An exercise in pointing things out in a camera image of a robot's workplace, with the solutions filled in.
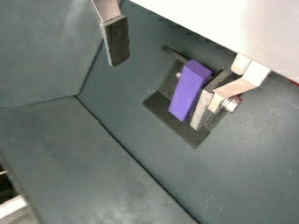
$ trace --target screw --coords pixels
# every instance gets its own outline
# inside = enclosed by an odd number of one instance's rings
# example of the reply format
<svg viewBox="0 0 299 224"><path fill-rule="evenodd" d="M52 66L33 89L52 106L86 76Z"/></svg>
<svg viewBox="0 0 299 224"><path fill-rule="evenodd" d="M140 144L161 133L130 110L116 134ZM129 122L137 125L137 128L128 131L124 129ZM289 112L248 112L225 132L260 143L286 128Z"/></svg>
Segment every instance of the screw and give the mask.
<svg viewBox="0 0 299 224"><path fill-rule="evenodd" d="M238 107L238 104L241 103L241 98L236 95L229 97L228 99L224 99L220 106L229 112L232 113L236 108Z"/></svg>

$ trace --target purple plastic piece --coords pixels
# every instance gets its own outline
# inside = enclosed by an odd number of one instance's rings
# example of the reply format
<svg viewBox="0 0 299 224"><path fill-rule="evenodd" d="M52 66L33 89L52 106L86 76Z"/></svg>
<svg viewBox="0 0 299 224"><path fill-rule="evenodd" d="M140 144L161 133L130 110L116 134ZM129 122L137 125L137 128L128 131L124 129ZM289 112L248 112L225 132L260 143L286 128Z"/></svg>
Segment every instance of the purple plastic piece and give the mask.
<svg viewBox="0 0 299 224"><path fill-rule="evenodd" d="M209 77L210 70L197 61L192 59L184 64L168 108L168 111L181 122L190 112L193 100Z"/></svg>

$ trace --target dark gray wall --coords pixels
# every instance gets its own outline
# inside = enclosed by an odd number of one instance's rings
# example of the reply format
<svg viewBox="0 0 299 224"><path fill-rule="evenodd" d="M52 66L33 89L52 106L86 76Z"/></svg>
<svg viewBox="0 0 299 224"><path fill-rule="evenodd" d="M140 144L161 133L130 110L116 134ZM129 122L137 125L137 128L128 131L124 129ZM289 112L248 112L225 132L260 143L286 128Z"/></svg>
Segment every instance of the dark gray wall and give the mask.
<svg viewBox="0 0 299 224"><path fill-rule="evenodd" d="M101 37L88 0L0 1L0 107L76 95Z"/></svg>
<svg viewBox="0 0 299 224"><path fill-rule="evenodd" d="M299 88L273 75L193 150L141 105L173 64L160 46L213 71L233 53L128 1L122 12L130 58L110 68L101 50L80 100L201 223L297 223Z"/></svg>

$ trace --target gray metal panel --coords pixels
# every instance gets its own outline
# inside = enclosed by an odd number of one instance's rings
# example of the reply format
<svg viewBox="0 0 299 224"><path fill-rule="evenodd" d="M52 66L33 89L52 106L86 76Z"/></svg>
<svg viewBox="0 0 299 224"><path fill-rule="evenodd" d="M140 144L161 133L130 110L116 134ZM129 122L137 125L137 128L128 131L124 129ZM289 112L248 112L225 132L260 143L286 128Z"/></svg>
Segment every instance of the gray metal panel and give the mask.
<svg viewBox="0 0 299 224"><path fill-rule="evenodd" d="M132 0L299 82L297 0Z"/></svg>
<svg viewBox="0 0 299 224"><path fill-rule="evenodd" d="M76 95L101 37L88 0L0 1L0 107Z"/></svg>
<svg viewBox="0 0 299 224"><path fill-rule="evenodd" d="M193 223L73 97L0 109L0 155L44 224Z"/></svg>
<svg viewBox="0 0 299 224"><path fill-rule="evenodd" d="M173 64L160 46L213 71L233 55L140 7L121 10L132 57L110 68L100 52L78 98L201 223L297 223L299 88L281 76L268 79L193 150L141 105Z"/></svg>

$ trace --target gray floor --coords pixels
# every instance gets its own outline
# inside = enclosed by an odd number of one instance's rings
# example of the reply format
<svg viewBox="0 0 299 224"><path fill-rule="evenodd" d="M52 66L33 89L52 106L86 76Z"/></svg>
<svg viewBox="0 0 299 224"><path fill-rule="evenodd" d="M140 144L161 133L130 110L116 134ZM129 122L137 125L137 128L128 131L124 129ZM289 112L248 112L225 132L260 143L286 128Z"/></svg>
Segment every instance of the gray floor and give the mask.
<svg viewBox="0 0 299 224"><path fill-rule="evenodd" d="M0 109L0 155L44 224L194 223L74 97Z"/></svg>
<svg viewBox="0 0 299 224"><path fill-rule="evenodd" d="M213 71L233 54L128 2L122 12L130 59L110 68L101 50L80 100L201 223L297 223L299 88L272 74L193 150L141 105L173 64L160 46Z"/></svg>

